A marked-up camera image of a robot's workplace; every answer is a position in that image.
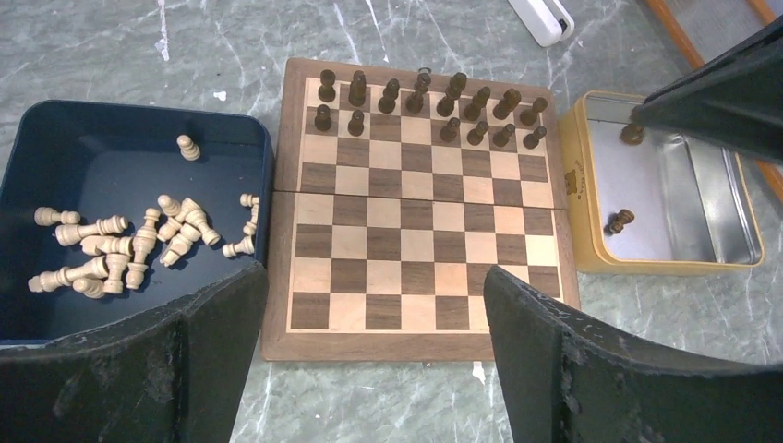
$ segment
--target black container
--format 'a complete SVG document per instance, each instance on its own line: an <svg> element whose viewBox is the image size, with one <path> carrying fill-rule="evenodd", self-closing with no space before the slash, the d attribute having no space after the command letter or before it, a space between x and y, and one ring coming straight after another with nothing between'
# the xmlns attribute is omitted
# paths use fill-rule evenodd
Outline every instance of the black container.
<svg viewBox="0 0 783 443"><path fill-rule="evenodd" d="M201 157L186 161L175 141L187 134ZM255 260L266 266L273 153L257 120L146 106L48 101L32 106L18 134L0 188L0 344L47 342L122 320L229 275ZM250 211L239 196L261 196L256 254L225 258L221 246L239 242ZM60 246L54 226L35 224L39 207L76 210L80 224L127 217L131 235L157 197L191 197L223 237L197 242L171 269L159 241L137 291L93 300L69 287L32 293L28 279L46 270L80 266L91 257L79 245ZM165 221L161 216L157 227Z"/></svg>

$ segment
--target gray floor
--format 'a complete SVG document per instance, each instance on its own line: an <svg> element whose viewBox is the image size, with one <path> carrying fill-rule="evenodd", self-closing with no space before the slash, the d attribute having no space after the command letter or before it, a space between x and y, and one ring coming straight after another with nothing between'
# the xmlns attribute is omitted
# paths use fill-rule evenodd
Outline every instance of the gray floor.
<svg viewBox="0 0 783 443"><path fill-rule="evenodd" d="M250 114L276 133L290 56L541 85L555 91L560 113L589 90L647 94L687 71L644 2L563 4L576 32L543 50L505 0L4 2L0 167L24 111L52 98ZM746 166L763 266L708 278L581 275L584 311L695 353L783 360L783 211ZM270 365L257 358L232 440L493 442L511 434L489 362Z"/></svg>

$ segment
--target dark pawn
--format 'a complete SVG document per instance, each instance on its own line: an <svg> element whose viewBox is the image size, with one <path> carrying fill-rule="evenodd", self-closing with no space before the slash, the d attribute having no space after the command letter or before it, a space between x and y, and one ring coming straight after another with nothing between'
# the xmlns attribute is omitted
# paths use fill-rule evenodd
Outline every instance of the dark pawn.
<svg viewBox="0 0 783 443"><path fill-rule="evenodd" d="M473 96L473 101L470 102L464 109L464 117L471 122L474 122L481 115L481 110L487 106L487 100L489 100L489 87L478 90L476 95Z"/></svg>
<svg viewBox="0 0 783 443"><path fill-rule="evenodd" d="M460 132L460 119L452 117L449 122L440 130L440 139L443 141L452 141L457 138Z"/></svg>
<svg viewBox="0 0 783 443"><path fill-rule="evenodd" d="M533 100L533 104L528 109L519 114L519 121L525 126L534 125L538 121L538 115L543 113L547 106L549 106L547 99L538 97Z"/></svg>
<svg viewBox="0 0 783 443"><path fill-rule="evenodd" d="M475 146L481 143L484 139L484 135L489 131L489 125L484 120L478 122L478 125L467 133L467 142Z"/></svg>
<svg viewBox="0 0 783 443"><path fill-rule="evenodd" d="M495 143L495 146L506 146L509 139L514 135L514 132L516 132L516 126L509 123L492 136L492 143Z"/></svg>
<svg viewBox="0 0 783 443"><path fill-rule="evenodd" d="M337 92L334 90L334 80L336 79L334 71L329 69L320 71L319 98L326 103L331 102L337 96Z"/></svg>
<svg viewBox="0 0 783 443"><path fill-rule="evenodd" d="M348 134L359 137L365 131L365 113L358 109L351 115L351 121L348 122Z"/></svg>
<svg viewBox="0 0 783 443"><path fill-rule="evenodd" d="M506 90L506 92L503 94L502 100L500 100L498 105L495 106L492 114L495 115L495 118L498 120L502 120L508 117L511 111L513 111L513 108L515 108L516 105L518 105L521 101L522 95L520 95L518 90L515 90L514 88Z"/></svg>
<svg viewBox="0 0 783 443"><path fill-rule="evenodd" d="M529 150L533 150L538 146L538 142L541 141L547 135L547 129L543 126L537 127L533 132L524 136L522 144Z"/></svg>
<svg viewBox="0 0 783 443"><path fill-rule="evenodd" d="M354 79L348 89L348 102L358 107L365 104L367 98L367 77L364 71L354 72Z"/></svg>
<svg viewBox="0 0 783 443"><path fill-rule="evenodd" d="M383 89L383 97L378 100L378 110L384 114L390 114L397 105L398 95L400 95L400 82L397 78L392 78Z"/></svg>
<svg viewBox="0 0 783 443"><path fill-rule="evenodd" d="M326 132L331 128L331 111L329 106L322 104L316 109L316 129Z"/></svg>

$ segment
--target chessboard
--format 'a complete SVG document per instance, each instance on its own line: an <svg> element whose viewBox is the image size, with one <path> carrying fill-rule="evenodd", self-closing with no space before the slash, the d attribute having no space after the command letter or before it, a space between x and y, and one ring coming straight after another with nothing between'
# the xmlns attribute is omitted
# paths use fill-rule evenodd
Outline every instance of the chessboard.
<svg viewBox="0 0 783 443"><path fill-rule="evenodd" d="M324 70L336 78L327 102L319 96ZM367 82L359 105L349 100L357 70ZM428 77L422 108L412 112L406 101L420 72L288 61L261 340L267 360L491 360L482 292L493 265L579 307L551 91L469 78L453 112L441 115L452 76ZM392 78L399 92L382 112ZM464 118L483 87L490 95L480 116ZM522 99L497 118L492 110L510 89ZM548 106L524 125L521 114L537 98ZM319 127L324 104L331 124ZM363 127L351 134L357 110ZM457 133L444 141L454 118ZM479 122L487 133L468 142ZM508 125L508 142L496 144ZM524 146L540 126L546 135Z"/></svg>

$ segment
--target chessboard border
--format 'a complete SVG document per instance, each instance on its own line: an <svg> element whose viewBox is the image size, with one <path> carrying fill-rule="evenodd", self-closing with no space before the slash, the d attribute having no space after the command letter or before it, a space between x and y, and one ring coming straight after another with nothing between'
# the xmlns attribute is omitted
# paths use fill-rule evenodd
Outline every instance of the chessboard border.
<svg viewBox="0 0 783 443"><path fill-rule="evenodd" d="M298 193L272 194L270 251L291 251L295 199ZM565 210L552 210L559 251L562 300L580 308L571 249L571 227ZM267 361L435 362L492 361L489 333L377 334L301 333L287 328L290 254L269 255L270 290L261 332L261 355Z"/></svg>
<svg viewBox="0 0 783 443"><path fill-rule="evenodd" d="M405 71L381 66L360 66L346 63L310 60L306 58L289 58L285 64L285 79L283 82L283 98L278 130L277 161L274 177L275 191L298 191L299 156L303 137L304 113L307 92L307 78L319 78L323 69L331 69L338 80L349 80L354 71L365 72L368 85L385 85L390 78L397 78L401 85L413 85L416 82L416 71ZM443 91L449 84L449 75L432 74L430 90ZM472 96L484 86L491 89L490 99L499 100L508 88L519 90L524 96L544 97L549 102L547 109L540 115L541 123L547 128L547 158L549 166L549 184L552 189L552 209L566 210L568 200L565 193L565 176L560 155L560 135L558 134L558 116L555 96L551 90L538 86L514 83L504 83L481 78L469 78L463 95Z"/></svg>

